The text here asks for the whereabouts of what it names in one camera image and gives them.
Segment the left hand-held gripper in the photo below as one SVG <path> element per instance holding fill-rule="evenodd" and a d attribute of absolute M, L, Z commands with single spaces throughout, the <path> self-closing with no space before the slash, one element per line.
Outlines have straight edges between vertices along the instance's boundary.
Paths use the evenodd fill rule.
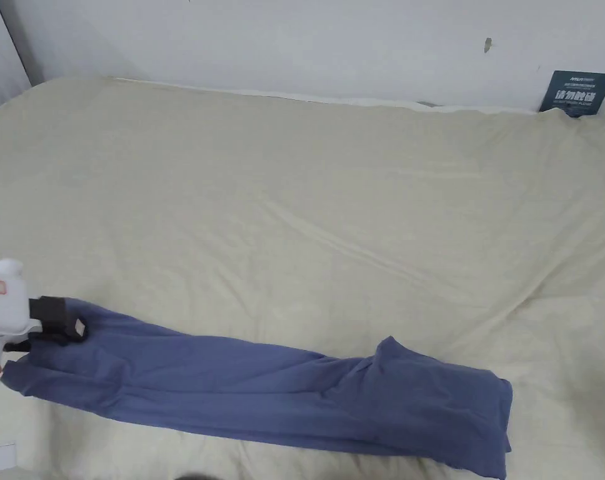
<path fill-rule="evenodd" d="M 23 264 L 0 260 L 0 363 L 4 352 L 27 351 L 30 337 L 59 346 L 82 343 L 85 328 L 80 317 L 66 311 L 63 298 L 29 297 Z"/>

